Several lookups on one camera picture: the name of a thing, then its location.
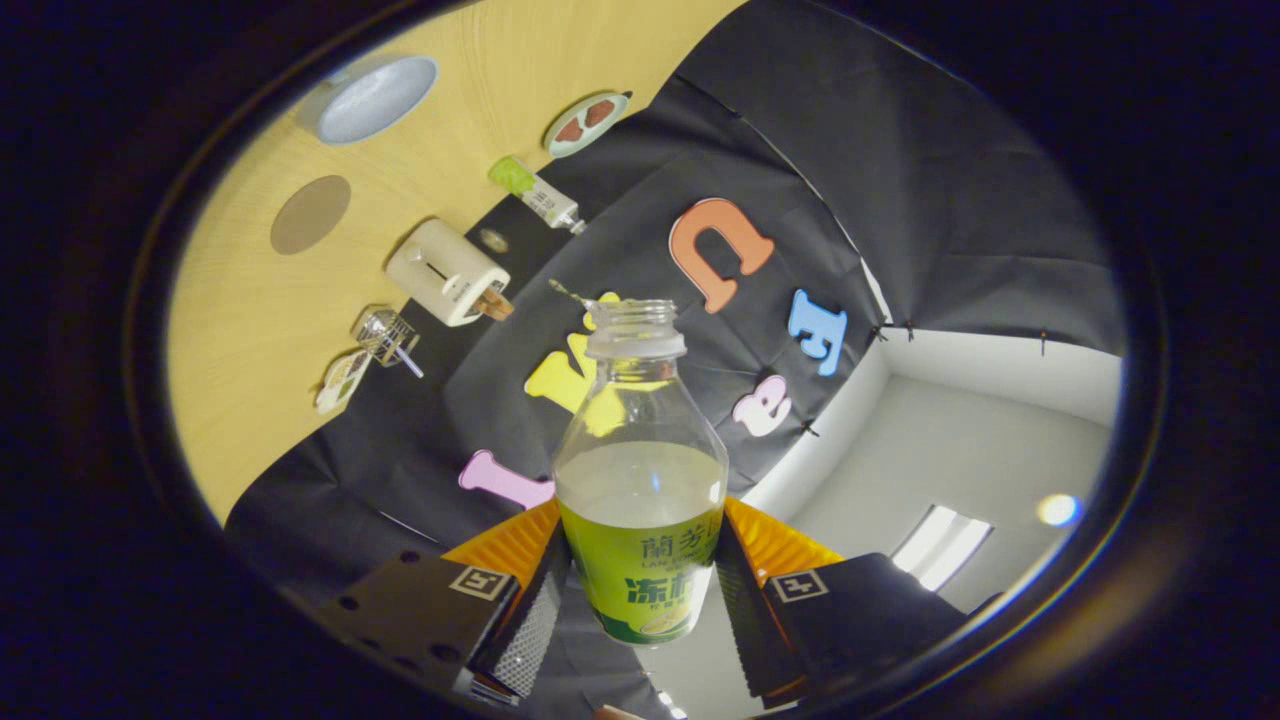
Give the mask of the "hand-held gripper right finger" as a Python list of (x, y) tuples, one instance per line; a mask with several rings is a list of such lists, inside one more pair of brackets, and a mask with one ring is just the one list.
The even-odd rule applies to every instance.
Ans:
[(969, 619), (887, 556), (845, 559), (736, 498), (716, 570), (749, 693), (765, 706), (873, 682)]

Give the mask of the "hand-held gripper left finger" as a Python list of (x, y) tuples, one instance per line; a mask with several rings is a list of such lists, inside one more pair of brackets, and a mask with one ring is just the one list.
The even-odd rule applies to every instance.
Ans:
[(323, 605), (320, 620), (431, 693), (521, 701), (550, 644), (570, 564), (552, 500), (440, 556), (399, 552)]

